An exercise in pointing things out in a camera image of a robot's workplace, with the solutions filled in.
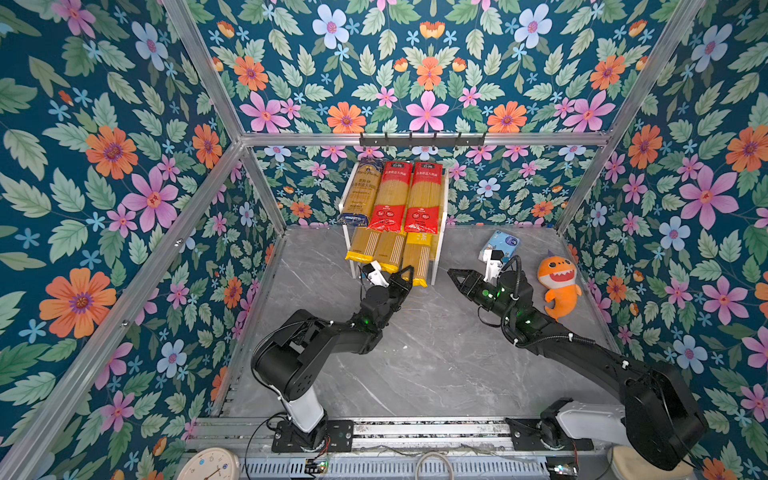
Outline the yellow pasta bag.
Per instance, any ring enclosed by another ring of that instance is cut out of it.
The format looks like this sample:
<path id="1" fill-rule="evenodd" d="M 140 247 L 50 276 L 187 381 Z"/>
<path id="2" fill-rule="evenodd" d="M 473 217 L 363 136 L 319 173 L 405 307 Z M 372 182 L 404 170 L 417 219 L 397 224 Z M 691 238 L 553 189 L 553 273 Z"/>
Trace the yellow pasta bag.
<path id="1" fill-rule="evenodd" d="M 367 227 L 356 228 L 345 259 L 360 264 L 371 263 L 374 260 L 379 238 L 380 232 L 377 230 Z"/>
<path id="2" fill-rule="evenodd" d="M 400 270 L 406 234 L 404 232 L 381 232 L 374 250 L 373 260 L 387 273 Z"/>
<path id="3" fill-rule="evenodd" d="M 406 270 L 404 277 L 410 279 L 414 286 L 428 287 L 427 275 L 431 261 L 432 240 L 430 233 L 406 234 L 401 268 Z"/>

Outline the red spaghetti bag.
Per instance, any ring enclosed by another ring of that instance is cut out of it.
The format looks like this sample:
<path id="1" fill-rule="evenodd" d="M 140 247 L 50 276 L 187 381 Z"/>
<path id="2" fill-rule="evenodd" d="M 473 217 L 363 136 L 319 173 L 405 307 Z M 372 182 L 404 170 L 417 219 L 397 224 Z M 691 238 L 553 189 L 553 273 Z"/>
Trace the red spaghetti bag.
<path id="1" fill-rule="evenodd" d="M 379 232 L 399 232 L 405 216 L 413 164 L 389 161 L 384 167 L 368 227 Z"/>
<path id="2" fill-rule="evenodd" d="M 419 162 L 414 165 L 404 217 L 407 233 L 438 233 L 442 182 L 441 164 Z"/>

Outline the blue gold spaghetti bag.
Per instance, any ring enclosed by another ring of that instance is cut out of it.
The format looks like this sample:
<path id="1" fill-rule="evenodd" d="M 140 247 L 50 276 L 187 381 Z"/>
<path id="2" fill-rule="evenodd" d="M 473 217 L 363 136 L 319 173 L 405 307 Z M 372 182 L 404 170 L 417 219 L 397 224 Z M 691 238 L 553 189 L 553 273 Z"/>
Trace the blue gold spaghetti bag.
<path id="1" fill-rule="evenodd" d="M 352 183 L 342 202 L 339 222 L 343 225 L 368 226 L 371 220 L 384 163 L 364 159 L 358 163 Z"/>

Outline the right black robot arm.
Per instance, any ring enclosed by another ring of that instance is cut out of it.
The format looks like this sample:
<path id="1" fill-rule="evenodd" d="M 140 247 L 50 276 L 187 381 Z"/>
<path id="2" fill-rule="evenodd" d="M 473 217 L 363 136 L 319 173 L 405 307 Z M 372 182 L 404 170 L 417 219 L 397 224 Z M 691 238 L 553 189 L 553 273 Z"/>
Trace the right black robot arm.
<path id="1" fill-rule="evenodd" d="M 631 360 L 574 333 L 533 305 L 522 271 L 505 271 L 495 284 L 469 269 L 452 268 L 448 276 L 465 298 L 500 318 L 502 335 L 515 347 L 561 363 L 617 398 L 629 445 L 653 466 L 673 470 L 707 433 L 676 367 Z"/>

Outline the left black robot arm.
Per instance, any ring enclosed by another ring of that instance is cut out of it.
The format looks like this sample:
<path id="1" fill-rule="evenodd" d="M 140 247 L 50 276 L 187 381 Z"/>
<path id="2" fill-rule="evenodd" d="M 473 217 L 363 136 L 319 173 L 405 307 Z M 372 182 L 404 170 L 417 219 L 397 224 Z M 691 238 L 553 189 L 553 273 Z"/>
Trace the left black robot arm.
<path id="1" fill-rule="evenodd" d="M 327 423 L 327 412 L 313 388 L 327 360 L 335 353 L 371 352 L 414 280 L 414 268 L 408 266 L 391 274 L 385 286 L 368 288 L 359 310 L 346 322 L 331 322 L 299 309 L 256 347 L 251 357 L 254 378 L 277 395 L 293 428 L 308 440 L 322 436 Z"/>

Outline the blue tissue pack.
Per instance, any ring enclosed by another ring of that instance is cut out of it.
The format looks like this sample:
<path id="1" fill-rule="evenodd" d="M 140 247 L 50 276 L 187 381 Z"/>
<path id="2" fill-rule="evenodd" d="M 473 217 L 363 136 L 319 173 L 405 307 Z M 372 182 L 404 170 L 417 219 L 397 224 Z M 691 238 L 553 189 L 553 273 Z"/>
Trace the blue tissue pack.
<path id="1" fill-rule="evenodd" d="M 520 243 L 521 241 L 518 237 L 500 230 L 496 230 L 491 235 L 486 244 L 480 249 L 478 259 L 480 261 L 486 262 L 486 256 L 490 257 L 490 254 L 486 254 L 486 252 L 497 250 L 501 252 L 499 260 L 502 263 L 506 263 L 515 254 Z"/>

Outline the orange shark plush toy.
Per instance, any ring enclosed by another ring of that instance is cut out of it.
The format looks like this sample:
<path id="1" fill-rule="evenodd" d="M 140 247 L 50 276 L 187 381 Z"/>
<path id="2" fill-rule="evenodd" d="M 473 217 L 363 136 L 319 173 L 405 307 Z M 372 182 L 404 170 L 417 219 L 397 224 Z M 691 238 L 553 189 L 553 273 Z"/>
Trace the orange shark plush toy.
<path id="1" fill-rule="evenodd" d="M 561 256 L 549 256 L 539 265 L 537 277 L 547 289 L 545 293 L 546 314 L 559 321 L 571 314 L 583 295 L 576 281 L 576 267 Z"/>

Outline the beige cushion pad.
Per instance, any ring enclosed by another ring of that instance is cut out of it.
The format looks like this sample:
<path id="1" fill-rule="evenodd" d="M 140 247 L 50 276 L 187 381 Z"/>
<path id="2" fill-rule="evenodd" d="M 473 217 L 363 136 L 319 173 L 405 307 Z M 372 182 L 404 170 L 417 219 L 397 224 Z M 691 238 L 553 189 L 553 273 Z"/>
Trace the beige cushion pad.
<path id="1" fill-rule="evenodd" d="M 608 454 L 610 471 L 620 480 L 685 480 L 695 479 L 691 466 L 680 463 L 671 471 L 662 470 L 643 459 L 634 449 L 616 445 Z"/>

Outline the white round clock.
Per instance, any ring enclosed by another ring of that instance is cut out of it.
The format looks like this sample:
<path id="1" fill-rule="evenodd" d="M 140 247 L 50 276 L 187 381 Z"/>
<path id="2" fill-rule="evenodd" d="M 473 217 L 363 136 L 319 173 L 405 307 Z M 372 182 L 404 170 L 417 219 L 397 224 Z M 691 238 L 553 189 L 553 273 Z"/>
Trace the white round clock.
<path id="1" fill-rule="evenodd" d="M 239 457 L 222 447 L 211 447 L 195 453 L 182 466 L 178 480 L 238 480 L 241 477 Z"/>

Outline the black hook rail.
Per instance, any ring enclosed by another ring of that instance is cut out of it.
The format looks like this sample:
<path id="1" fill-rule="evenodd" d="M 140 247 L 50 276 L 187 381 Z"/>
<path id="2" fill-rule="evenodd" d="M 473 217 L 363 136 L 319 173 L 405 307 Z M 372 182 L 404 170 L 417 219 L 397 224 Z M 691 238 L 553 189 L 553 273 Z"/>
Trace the black hook rail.
<path id="1" fill-rule="evenodd" d="M 358 141 L 364 147 L 436 147 L 449 149 L 455 147 L 483 146 L 486 142 L 485 134 L 464 133 L 420 133 L 407 134 L 360 134 Z"/>

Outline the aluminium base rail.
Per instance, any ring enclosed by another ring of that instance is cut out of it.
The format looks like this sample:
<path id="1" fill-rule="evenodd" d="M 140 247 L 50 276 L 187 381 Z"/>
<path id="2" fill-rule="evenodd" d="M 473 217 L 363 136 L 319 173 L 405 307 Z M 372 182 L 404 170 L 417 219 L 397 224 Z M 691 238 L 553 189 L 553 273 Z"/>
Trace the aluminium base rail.
<path id="1" fill-rule="evenodd" d="M 358 417 L 329 420 L 319 444 L 294 431 L 288 420 L 213 418 L 200 420 L 187 441 L 190 450 L 208 447 L 272 453 L 351 453 L 365 449 L 416 450 L 479 448 L 502 452 L 591 451 L 608 445 L 630 444 L 625 426 L 613 416 L 575 411 L 562 416 L 574 426 L 562 426 L 555 417 Z"/>

